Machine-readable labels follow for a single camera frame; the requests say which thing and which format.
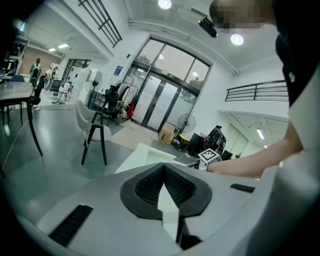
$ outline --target door frame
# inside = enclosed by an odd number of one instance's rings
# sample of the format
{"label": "door frame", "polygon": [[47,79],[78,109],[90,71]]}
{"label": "door frame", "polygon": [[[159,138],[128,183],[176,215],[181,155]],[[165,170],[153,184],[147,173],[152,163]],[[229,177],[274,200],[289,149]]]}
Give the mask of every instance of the door frame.
{"label": "door frame", "polygon": [[[157,73],[154,73],[154,72],[150,71],[149,74],[146,76],[146,78],[145,78],[143,84],[141,85],[140,89],[139,89],[139,93],[137,95],[137,100],[136,100],[137,103],[139,102],[141,94],[142,94],[143,90],[145,89],[146,84],[149,81],[149,77],[150,76],[153,76],[155,78],[160,79],[161,82],[158,85],[158,88],[156,89],[156,91],[154,93],[154,96],[153,96],[153,98],[152,98],[152,100],[151,100],[151,102],[149,104],[149,107],[148,107],[148,109],[147,109],[147,111],[146,111],[146,113],[144,115],[144,118],[143,118],[142,122],[136,121],[134,119],[131,119],[131,121],[136,123],[136,124],[138,124],[138,125],[140,125],[140,126],[142,126],[142,127],[148,128],[149,130],[152,130],[152,131],[154,131],[156,133],[159,133],[161,131],[162,127],[164,126],[165,122],[167,121],[167,119],[168,119],[168,117],[169,117],[169,115],[170,115],[170,113],[171,113],[171,111],[172,111],[172,109],[173,109],[173,107],[174,107],[179,95],[180,95],[180,92],[181,92],[183,86],[178,84],[178,83],[176,83],[176,82],[174,82],[174,81],[172,81],[172,80],[170,80],[170,79],[168,79],[168,78],[166,78],[163,75],[159,75]],[[163,119],[162,119],[162,121],[160,123],[159,128],[155,129],[155,128],[151,127],[151,126],[148,126],[147,124],[148,124],[148,122],[149,122],[149,120],[150,120],[150,118],[151,118],[151,116],[153,114],[153,111],[154,111],[154,107],[155,106],[153,106],[153,105],[157,104],[158,99],[159,99],[159,97],[160,97],[160,95],[161,95],[161,93],[162,93],[162,91],[165,88],[167,83],[172,85],[172,86],[175,86],[177,88],[177,91],[176,91],[174,97],[171,100],[169,108],[167,109],[167,111],[166,111],[166,113],[165,113],[165,115],[164,115],[164,117],[163,117]]]}

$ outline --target red object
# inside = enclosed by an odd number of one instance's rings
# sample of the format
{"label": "red object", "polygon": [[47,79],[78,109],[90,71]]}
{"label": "red object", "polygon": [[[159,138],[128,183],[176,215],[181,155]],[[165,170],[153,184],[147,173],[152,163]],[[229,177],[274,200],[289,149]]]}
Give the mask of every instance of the red object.
{"label": "red object", "polygon": [[133,103],[131,103],[129,105],[129,110],[128,112],[126,113],[128,118],[132,118],[134,116],[134,111],[135,111],[135,105]]}

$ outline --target glass door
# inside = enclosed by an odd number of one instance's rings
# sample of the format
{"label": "glass door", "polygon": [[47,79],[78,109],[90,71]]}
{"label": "glass door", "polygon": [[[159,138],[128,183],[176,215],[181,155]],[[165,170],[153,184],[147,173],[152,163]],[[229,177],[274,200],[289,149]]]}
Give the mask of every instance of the glass door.
{"label": "glass door", "polygon": [[179,91],[179,85],[151,72],[136,104],[132,120],[158,132],[167,120]]}
{"label": "glass door", "polygon": [[161,79],[151,74],[147,77],[147,81],[145,83],[143,91],[141,92],[139,100],[134,109],[132,119],[135,121],[135,123],[143,125],[146,113],[149,109],[151,101],[153,100],[161,81]]}
{"label": "glass door", "polygon": [[158,132],[167,120],[168,115],[173,107],[178,96],[179,87],[169,83],[167,80],[162,80],[159,86],[157,95],[153,98],[150,108],[150,114],[146,119],[146,125],[150,130]]}

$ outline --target electric fan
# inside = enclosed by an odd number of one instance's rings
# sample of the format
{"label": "electric fan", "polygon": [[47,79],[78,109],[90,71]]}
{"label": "electric fan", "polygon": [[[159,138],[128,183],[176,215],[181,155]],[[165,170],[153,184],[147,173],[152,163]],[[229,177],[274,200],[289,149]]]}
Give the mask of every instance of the electric fan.
{"label": "electric fan", "polygon": [[174,137],[181,133],[190,133],[196,127],[196,119],[191,114],[183,114],[178,119],[178,131]]}
{"label": "electric fan", "polygon": [[90,106],[92,96],[94,95],[95,92],[97,92],[100,89],[101,84],[102,84],[102,75],[97,71],[91,72],[86,78],[84,86],[86,91],[90,94],[88,106],[87,106],[88,108]]}

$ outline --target black railing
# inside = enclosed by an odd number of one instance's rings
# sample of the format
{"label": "black railing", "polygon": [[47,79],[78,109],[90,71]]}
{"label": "black railing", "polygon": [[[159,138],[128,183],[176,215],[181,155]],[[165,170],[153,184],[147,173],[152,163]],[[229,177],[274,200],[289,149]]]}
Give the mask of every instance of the black railing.
{"label": "black railing", "polygon": [[259,82],[227,89],[226,102],[234,101],[289,101],[285,80]]}
{"label": "black railing", "polygon": [[79,2],[79,6],[85,8],[95,23],[97,23],[98,30],[103,31],[112,43],[112,48],[114,48],[122,40],[122,37],[101,0],[79,0]]}

